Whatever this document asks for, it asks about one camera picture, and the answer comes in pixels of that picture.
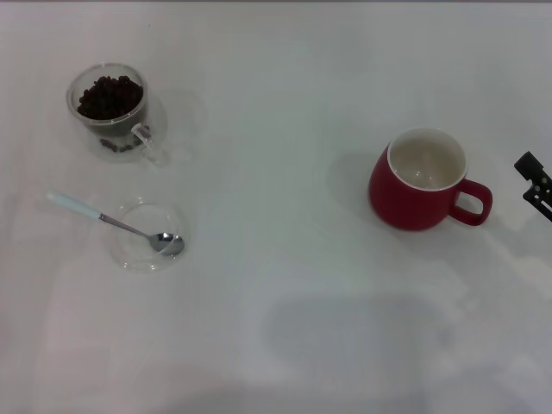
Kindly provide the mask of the red ceramic mug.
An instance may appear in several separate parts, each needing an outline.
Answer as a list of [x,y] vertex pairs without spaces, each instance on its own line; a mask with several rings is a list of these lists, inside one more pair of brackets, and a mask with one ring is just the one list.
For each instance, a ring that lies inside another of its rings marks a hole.
[[490,215],[492,192],[467,179],[467,156],[440,129],[412,129],[388,143],[367,187],[375,214],[397,229],[419,231],[447,217],[480,226]]

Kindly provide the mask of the double-wall glass cup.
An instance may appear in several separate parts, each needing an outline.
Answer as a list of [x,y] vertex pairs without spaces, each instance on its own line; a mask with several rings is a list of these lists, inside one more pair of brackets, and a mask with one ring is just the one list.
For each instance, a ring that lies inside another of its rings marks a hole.
[[[129,113],[112,120],[92,120],[77,111],[78,100],[100,77],[128,76],[143,87],[140,103]],[[149,90],[145,78],[133,67],[122,63],[101,63],[79,73],[66,91],[66,104],[74,122],[81,128],[95,150],[120,161],[143,158],[156,166],[167,163],[162,150],[162,136],[153,127],[154,114],[150,111]]]

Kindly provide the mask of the blue-handled metal spoon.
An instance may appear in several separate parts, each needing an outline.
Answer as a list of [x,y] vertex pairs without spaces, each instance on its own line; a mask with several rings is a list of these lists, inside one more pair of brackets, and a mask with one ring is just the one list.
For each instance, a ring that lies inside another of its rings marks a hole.
[[101,211],[96,210],[75,198],[71,198],[66,194],[49,192],[47,194],[47,199],[58,206],[81,216],[86,216],[92,220],[98,220],[109,224],[112,227],[125,230],[133,235],[138,235],[147,241],[155,253],[169,257],[180,255],[185,250],[185,240],[180,235],[174,235],[166,232],[147,235],[146,233],[143,233],[140,230],[127,225],[126,223],[120,222],[111,216],[107,216]]

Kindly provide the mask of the coffee bean pile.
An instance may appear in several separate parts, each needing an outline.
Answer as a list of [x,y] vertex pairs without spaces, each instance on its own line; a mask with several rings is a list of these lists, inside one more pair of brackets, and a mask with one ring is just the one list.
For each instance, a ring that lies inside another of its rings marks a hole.
[[112,120],[133,110],[143,95],[143,87],[128,76],[103,76],[83,92],[77,111],[92,120]]

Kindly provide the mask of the clear glass saucer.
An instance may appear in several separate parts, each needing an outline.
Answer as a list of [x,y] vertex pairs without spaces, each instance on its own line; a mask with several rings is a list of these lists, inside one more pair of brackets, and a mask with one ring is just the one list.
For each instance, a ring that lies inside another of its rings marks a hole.
[[114,260],[125,269],[152,273],[171,266],[185,255],[190,226],[174,204],[134,198],[118,207],[113,217],[161,242],[158,250],[140,235],[112,227],[106,241]]

